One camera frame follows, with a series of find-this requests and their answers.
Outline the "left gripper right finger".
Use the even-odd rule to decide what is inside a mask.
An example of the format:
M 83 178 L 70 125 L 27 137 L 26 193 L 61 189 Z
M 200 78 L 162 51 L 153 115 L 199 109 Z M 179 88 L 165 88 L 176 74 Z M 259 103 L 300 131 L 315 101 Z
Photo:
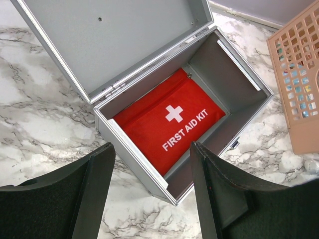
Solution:
M 287 187 L 234 166 L 193 142 L 190 161 L 205 239 L 316 239 L 319 181 Z

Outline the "silver metal case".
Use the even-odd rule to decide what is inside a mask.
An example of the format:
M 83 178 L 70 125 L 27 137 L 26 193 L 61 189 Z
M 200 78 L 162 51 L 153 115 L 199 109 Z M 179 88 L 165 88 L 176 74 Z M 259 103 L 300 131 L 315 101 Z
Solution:
M 179 68 L 226 115 L 199 141 L 222 155 L 273 92 L 215 25 L 206 0 L 14 0 L 95 125 L 154 196 L 178 206 L 193 190 L 189 152 L 164 176 L 114 116 Z

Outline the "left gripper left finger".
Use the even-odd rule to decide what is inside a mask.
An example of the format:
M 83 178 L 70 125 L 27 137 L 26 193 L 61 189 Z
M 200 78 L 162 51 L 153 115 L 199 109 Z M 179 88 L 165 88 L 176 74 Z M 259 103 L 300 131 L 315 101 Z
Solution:
M 115 149 L 108 142 L 86 156 L 17 186 L 0 188 L 2 239 L 96 239 Z

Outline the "red first aid pouch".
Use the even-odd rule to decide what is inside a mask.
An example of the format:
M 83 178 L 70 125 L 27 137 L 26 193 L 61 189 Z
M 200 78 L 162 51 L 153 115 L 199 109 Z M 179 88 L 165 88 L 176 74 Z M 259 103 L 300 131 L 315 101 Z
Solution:
M 226 115 L 182 69 L 114 120 L 147 160 L 165 176 L 204 133 Z

